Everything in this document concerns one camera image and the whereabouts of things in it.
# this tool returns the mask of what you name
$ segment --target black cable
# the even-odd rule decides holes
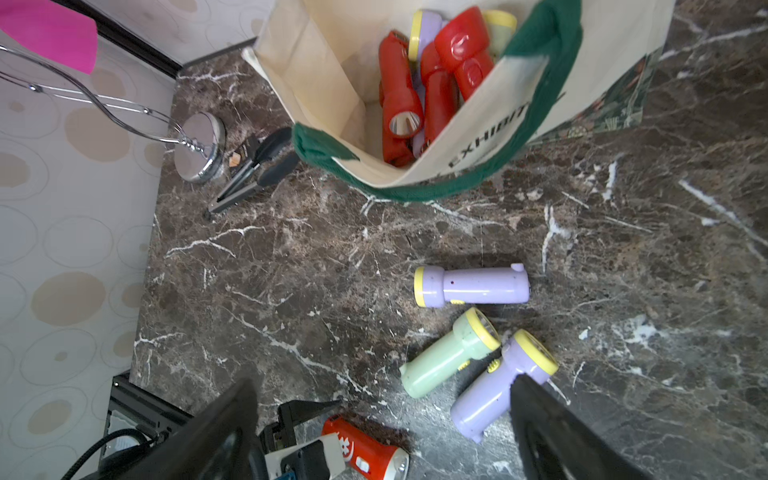
[[[63,477],[61,477],[61,480],[71,480],[72,477],[74,477],[74,474],[82,468],[82,466],[88,461],[88,459],[98,451],[101,447],[104,446],[105,443],[109,442],[110,440],[114,440],[117,437],[125,437],[130,436],[135,438],[141,443],[147,443],[147,437],[144,436],[143,433],[139,432],[136,429],[121,429],[121,430],[115,430],[114,432],[106,435],[104,438],[99,440],[98,442],[91,445],[91,447],[85,451],[83,455],[81,455],[80,458],[74,463],[72,467],[67,470],[67,473],[64,474]]]

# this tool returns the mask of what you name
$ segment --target flashlight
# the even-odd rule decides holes
[[[384,105],[384,89],[379,82],[379,104]],[[395,138],[386,124],[382,126],[382,156],[384,161],[394,167],[407,167],[415,160],[415,156],[408,145],[407,138]]]
[[[488,53],[491,39],[480,8],[464,10],[451,20],[435,37],[435,47],[445,69],[453,73],[464,100],[493,69]]]
[[[392,30],[379,44],[384,125],[395,138],[410,138],[424,123],[424,111],[411,80],[408,42]]]
[[[546,348],[525,330],[518,330],[495,359],[451,407],[451,419],[462,435],[476,443],[498,417],[510,409],[509,389],[526,373],[539,385],[558,371],[558,363]]]
[[[484,359],[499,346],[496,329],[480,310],[472,307],[453,323],[450,332],[400,367],[402,386],[412,398],[420,399],[472,359]]]
[[[488,27],[488,36],[491,38],[491,46],[488,51],[491,58],[496,61],[504,53],[507,44],[515,34],[518,27],[518,19],[511,13],[502,10],[484,10],[482,17]]]
[[[448,270],[420,266],[413,275],[413,293],[419,306],[440,307],[447,302],[526,303],[531,296],[522,263],[510,268]]]
[[[453,75],[445,71],[435,44],[424,48],[421,63],[422,84],[426,87],[424,101],[424,145],[428,147],[458,110],[458,93]]]
[[[403,480],[408,475],[410,457],[405,450],[378,443],[339,415],[323,425],[323,435],[331,433],[339,437],[344,462],[368,480]]]
[[[408,59],[419,63],[427,45],[431,44],[437,33],[447,25],[439,13],[429,10],[416,10],[411,24],[411,40],[408,42]]]

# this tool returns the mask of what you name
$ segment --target pink object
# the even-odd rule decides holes
[[[93,18],[50,0],[3,0],[0,29],[34,53],[90,74],[98,33]]]

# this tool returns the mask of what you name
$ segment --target purple flashlight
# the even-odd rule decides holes
[[[515,332],[495,359],[451,407],[451,419],[462,435],[476,443],[498,417],[510,409],[509,389],[515,378],[527,373],[539,385],[558,371],[546,348],[523,329]]]
[[[509,268],[448,270],[420,266],[413,275],[413,293],[419,306],[444,306],[447,302],[525,303],[531,296],[528,274],[522,263]]]

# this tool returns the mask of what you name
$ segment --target chrome base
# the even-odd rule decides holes
[[[221,120],[207,112],[192,115],[181,126],[174,163],[181,178],[194,184],[208,181],[221,166],[226,134]]]

